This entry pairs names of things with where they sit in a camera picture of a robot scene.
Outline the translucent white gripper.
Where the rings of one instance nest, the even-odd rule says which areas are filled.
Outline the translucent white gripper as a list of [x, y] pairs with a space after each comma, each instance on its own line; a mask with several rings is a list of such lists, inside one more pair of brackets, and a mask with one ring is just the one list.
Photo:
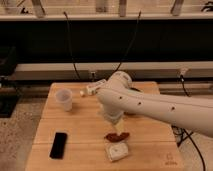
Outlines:
[[106, 121], [108, 121], [113, 126], [117, 134], [121, 134], [124, 132], [124, 121], [123, 121], [124, 112], [122, 110], [115, 107], [102, 105], [100, 114]]

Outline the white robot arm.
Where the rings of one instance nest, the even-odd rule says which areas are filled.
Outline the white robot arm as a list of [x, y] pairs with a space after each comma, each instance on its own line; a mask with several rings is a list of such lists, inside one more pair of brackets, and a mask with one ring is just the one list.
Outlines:
[[97, 91], [103, 117], [116, 125], [125, 112], [144, 115], [213, 138], [213, 100], [131, 89], [132, 79], [123, 71], [111, 75]]

